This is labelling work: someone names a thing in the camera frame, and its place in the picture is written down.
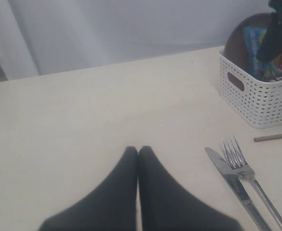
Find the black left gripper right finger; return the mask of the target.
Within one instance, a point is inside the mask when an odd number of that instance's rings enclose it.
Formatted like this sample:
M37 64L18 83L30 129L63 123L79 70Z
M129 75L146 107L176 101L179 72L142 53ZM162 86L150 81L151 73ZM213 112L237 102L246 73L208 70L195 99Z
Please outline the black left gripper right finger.
M139 196L145 231L228 231L230 218L182 187L150 146L138 156Z

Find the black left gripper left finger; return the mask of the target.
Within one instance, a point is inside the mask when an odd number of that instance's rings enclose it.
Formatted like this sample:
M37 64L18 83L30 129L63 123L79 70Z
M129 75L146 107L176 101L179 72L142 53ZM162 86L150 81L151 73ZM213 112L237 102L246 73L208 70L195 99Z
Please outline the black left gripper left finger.
M109 175L73 206L46 219L41 231L135 231L138 151L125 148Z

